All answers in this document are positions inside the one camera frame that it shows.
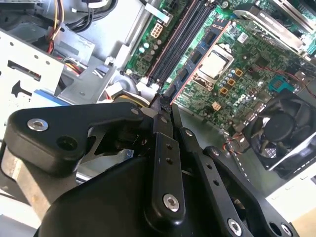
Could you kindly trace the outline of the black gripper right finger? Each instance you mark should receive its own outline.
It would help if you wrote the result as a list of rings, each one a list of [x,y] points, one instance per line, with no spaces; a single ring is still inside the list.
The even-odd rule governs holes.
[[[215,237],[293,237],[295,229],[214,146],[202,149],[193,132],[182,126],[178,106],[171,106],[172,124],[193,169],[206,204],[215,216]]]

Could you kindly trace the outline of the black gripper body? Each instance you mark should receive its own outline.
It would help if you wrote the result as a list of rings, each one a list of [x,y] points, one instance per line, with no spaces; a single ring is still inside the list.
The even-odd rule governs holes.
[[[221,230],[198,181],[183,174],[186,216],[168,231],[145,219],[150,172],[144,158],[125,161],[61,195],[39,228],[40,237],[219,237]]]

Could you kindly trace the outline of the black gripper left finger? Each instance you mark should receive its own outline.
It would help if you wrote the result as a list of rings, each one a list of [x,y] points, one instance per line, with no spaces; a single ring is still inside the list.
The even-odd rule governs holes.
[[[179,143],[168,112],[130,102],[23,109],[8,119],[4,172],[41,222],[69,190],[125,161],[144,158],[150,172],[145,219],[179,226],[186,214]]]

